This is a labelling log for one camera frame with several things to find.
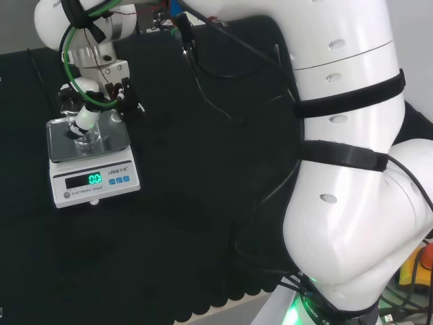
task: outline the green digit display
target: green digit display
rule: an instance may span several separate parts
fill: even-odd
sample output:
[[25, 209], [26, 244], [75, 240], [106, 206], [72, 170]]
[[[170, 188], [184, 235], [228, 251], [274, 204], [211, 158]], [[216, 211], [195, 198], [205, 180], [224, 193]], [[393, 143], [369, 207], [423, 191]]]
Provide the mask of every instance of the green digit display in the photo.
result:
[[89, 185], [102, 183], [102, 176], [100, 173], [89, 175]]

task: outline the green cable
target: green cable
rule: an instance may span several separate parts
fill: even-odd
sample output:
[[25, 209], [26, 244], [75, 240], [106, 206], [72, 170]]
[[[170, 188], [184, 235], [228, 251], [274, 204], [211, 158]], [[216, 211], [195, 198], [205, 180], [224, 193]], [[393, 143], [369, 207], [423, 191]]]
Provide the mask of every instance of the green cable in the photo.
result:
[[[104, 12], [112, 9], [113, 7], [116, 7], [122, 0], [113, 0], [112, 2], [108, 3], [107, 5], [103, 6], [101, 9], [97, 10], [96, 12], [92, 12], [91, 14], [89, 14], [90, 17], [96, 17], [99, 15], [102, 15]], [[96, 100], [94, 100], [93, 98], [90, 98], [76, 83], [74, 77], [72, 76], [72, 73], [69, 69], [69, 47], [70, 44], [74, 38], [76, 32], [76, 28], [72, 27], [72, 29], [70, 30], [70, 34], [68, 35], [68, 38], [66, 40], [66, 44], [65, 44], [65, 48], [64, 48], [64, 52], [63, 52], [63, 61], [64, 61], [64, 66], [65, 66], [65, 71], [66, 74], [68, 75], [68, 78], [70, 80], [70, 82], [74, 85], [75, 89], [78, 90], [78, 92], [88, 101], [91, 102], [95, 105], [101, 106], [101, 107], [112, 107], [115, 106], [117, 104], [117, 100], [114, 100], [113, 102], [110, 103], [101, 103], [98, 102]]]

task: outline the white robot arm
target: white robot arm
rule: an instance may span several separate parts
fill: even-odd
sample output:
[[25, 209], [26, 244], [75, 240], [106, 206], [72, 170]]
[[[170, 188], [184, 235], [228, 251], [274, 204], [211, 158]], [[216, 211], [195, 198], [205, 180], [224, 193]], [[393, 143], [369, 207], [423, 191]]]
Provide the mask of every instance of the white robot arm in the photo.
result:
[[[89, 9], [102, 0], [82, 0]], [[147, 1], [122, 1], [141, 3]], [[207, 17], [230, 21], [270, 16], [287, 43], [301, 102], [339, 98], [400, 75], [385, 0], [184, 0]], [[69, 24], [60, 5], [42, 0], [37, 30], [58, 47]], [[133, 10], [123, 6], [123, 10]], [[120, 37], [132, 33], [134, 16]], [[113, 26], [97, 22], [114, 39]], [[86, 47], [79, 37], [74, 48]], [[433, 142], [392, 147], [405, 115], [402, 93], [377, 103], [305, 118], [305, 140], [390, 154], [433, 197]], [[388, 163], [384, 171], [304, 160], [283, 226], [287, 250], [325, 300], [356, 317], [374, 306], [395, 271], [433, 228], [433, 213], [411, 179]], [[300, 304], [302, 323], [317, 323]], [[373, 315], [375, 323], [378, 318]]]

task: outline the yellow object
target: yellow object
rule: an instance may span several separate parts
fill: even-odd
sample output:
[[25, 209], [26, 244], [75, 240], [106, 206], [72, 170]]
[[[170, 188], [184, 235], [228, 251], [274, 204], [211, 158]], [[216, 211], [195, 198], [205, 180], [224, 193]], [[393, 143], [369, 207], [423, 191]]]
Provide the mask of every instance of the yellow object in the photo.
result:
[[[415, 260], [420, 249], [421, 247], [418, 247], [401, 266], [400, 280], [399, 280], [401, 286], [411, 285], [413, 267], [415, 265]], [[421, 265], [421, 263], [418, 264], [417, 277], [415, 279], [415, 283], [422, 284], [424, 286], [430, 286], [430, 271], [424, 268]]]

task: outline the digital display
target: digital display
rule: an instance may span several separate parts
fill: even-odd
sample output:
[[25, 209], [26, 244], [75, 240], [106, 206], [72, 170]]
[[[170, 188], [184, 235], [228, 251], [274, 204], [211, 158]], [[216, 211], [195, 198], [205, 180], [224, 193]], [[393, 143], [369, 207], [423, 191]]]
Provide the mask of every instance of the digital display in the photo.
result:
[[65, 179], [66, 188], [79, 188], [81, 186], [93, 185], [102, 183], [101, 173], [92, 173], [86, 175], [80, 175], [72, 178]]

